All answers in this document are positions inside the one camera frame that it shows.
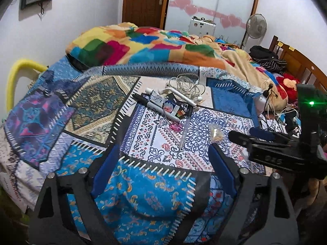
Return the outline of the black marker pen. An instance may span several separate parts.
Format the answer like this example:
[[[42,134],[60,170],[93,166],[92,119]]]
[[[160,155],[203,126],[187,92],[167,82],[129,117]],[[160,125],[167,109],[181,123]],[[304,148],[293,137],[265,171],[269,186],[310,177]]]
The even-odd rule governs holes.
[[[163,108],[159,107],[156,104],[153,104],[152,102],[150,102],[143,96],[141,96],[139,94],[132,94],[132,97],[137,103],[142,104],[143,106],[156,111],[157,113],[165,116],[167,119],[169,119],[175,123],[180,123],[180,119],[178,119],[176,116],[167,113]]]

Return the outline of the crumpled clear wrapper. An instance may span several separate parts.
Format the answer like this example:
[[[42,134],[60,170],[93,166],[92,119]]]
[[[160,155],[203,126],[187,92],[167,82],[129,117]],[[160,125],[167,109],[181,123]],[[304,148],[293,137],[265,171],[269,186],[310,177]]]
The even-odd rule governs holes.
[[[220,142],[224,139],[224,134],[218,124],[210,123],[208,128],[211,143]]]

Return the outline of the red plush toy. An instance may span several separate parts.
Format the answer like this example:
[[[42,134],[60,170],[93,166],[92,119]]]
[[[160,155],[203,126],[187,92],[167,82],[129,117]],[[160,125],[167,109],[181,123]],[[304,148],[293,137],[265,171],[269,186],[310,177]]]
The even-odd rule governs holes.
[[[297,85],[300,81],[289,73],[276,77],[278,83],[285,89],[288,96],[288,103],[293,104],[298,99]]]

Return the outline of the clear plastic syringe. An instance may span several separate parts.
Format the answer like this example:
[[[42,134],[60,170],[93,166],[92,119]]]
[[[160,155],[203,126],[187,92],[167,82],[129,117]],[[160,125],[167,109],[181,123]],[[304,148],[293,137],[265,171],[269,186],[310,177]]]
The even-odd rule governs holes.
[[[194,107],[192,107],[191,105],[189,105],[188,110],[187,110],[187,115],[186,115],[186,121],[185,121],[185,125],[184,125],[184,130],[182,133],[182,137],[180,140],[180,144],[179,144],[179,149],[182,150],[182,148],[184,147],[184,143],[187,137],[187,132],[188,132],[188,127],[189,124],[191,122],[191,117],[192,117],[192,113],[193,113],[193,109]]]

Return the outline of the blue patchwork bed sheet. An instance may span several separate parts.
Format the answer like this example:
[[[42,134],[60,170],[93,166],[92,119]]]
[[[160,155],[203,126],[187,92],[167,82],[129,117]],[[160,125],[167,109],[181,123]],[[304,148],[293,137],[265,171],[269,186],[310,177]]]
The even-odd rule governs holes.
[[[205,81],[206,100],[193,110],[187,137],[165,116],[137,103],[163,75],[195,66],[141,64],[85,73],[46,71],[1,126],[1,167],[16,202],[31,210],[31,244],[202,244],[231,213],[228,195],[208,157],[210,123],[217,144],[238,170],[264,175],[247,151],[228,139],[259,125],[251,87],[218,72]],[[120,157],[104,192],[92,198],[90,166],[110,144]]]

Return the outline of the pink octopus toy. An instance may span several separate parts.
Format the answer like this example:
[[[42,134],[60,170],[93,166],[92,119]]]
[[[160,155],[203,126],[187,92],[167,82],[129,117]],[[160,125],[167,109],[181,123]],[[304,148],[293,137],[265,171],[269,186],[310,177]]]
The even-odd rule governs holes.
[[[183,125],[182,123],[171,123],[169,125],[169,129],[174,131],[174,132],[181,132],[183,130]]]

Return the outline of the black striped clothing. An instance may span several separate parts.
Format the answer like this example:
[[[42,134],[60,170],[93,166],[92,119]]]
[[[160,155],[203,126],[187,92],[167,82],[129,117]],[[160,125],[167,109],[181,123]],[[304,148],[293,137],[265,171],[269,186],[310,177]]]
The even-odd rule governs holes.
[[[275,52],[260,45],[251,47],[249,55],[254,62],[271,73],[283,75],[287,70],[287,62],[285,60],[281,60]]]

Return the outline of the wooden headboard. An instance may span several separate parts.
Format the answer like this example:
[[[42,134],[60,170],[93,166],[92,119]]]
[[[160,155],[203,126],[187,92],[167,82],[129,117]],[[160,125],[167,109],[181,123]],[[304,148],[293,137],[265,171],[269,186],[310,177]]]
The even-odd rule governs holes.
[[[275,52],[280,60],[287,63],[287,73],[299,79],[301,83],[314,85],[326,93],[326,74],[304,54],[283,43],[277,36],[273,36],[269,50]]]

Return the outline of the white standing fan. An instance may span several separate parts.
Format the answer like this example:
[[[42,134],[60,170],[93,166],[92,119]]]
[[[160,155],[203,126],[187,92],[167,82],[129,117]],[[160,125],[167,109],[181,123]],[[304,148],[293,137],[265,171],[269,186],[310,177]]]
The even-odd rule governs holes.
[[[241,42],[241,48],[245,47],[249,38],[259,39],[265,35],[266,31],[266,18],[258,13],[251,15],[245,24],[245,35]]]

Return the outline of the white box on wardrobe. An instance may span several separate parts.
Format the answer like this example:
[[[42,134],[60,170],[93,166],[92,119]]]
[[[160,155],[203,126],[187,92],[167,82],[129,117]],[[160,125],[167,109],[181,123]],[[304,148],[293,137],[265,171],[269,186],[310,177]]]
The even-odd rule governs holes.
[[[199,37],[205,35],[213,36],[215,29],[216,24],[212,20],[193,16],[189,23],[188,33]]]

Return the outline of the colourful patch blanket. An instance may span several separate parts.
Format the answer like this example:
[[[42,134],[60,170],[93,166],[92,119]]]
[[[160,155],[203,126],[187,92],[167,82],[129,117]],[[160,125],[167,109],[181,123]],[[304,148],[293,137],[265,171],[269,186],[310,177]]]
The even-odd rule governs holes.
[[[281,111],[288,103],[286,90],[269,71],[238,46],[219,43],[209,35],[199,37],[127,22],[92,28],[74,39],[65,53],[82,68],[139,62],[178,62],[217,68],[262,90],[272,85],[270,101],[276,110]]]

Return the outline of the white wardrobe with pink hearts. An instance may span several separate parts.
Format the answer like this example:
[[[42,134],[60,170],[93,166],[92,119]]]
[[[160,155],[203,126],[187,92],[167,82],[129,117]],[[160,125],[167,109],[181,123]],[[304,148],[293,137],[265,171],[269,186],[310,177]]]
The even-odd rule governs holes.
[[[246,22],[251,16],[255,0],[169,0],[164,29],[206,34],[190,30],[191,19],[197,17],[212,21],[216,27],[212,34],[227,43],[241,45]]]

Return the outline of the brown wooden door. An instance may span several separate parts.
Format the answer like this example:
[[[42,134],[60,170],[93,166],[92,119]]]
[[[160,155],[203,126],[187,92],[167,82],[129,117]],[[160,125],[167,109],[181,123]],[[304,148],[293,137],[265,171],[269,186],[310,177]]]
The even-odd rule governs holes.
[[[168,0],[122,0],[122,21],[163,29]]]

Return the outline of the yellow foam bed rail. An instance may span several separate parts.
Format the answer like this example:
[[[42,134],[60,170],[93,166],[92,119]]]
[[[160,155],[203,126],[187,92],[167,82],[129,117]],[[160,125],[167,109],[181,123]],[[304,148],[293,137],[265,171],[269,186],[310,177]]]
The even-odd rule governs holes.
[[[29,59],[19,59],[13,64],[9,72],[7,85],[6,85],[6,111],[7,112],[9,112],[14,106],[15,90],[18,82],[18,77],[20,76],[21,72],[26,69],[43,73],[48,69],[48,67]]]

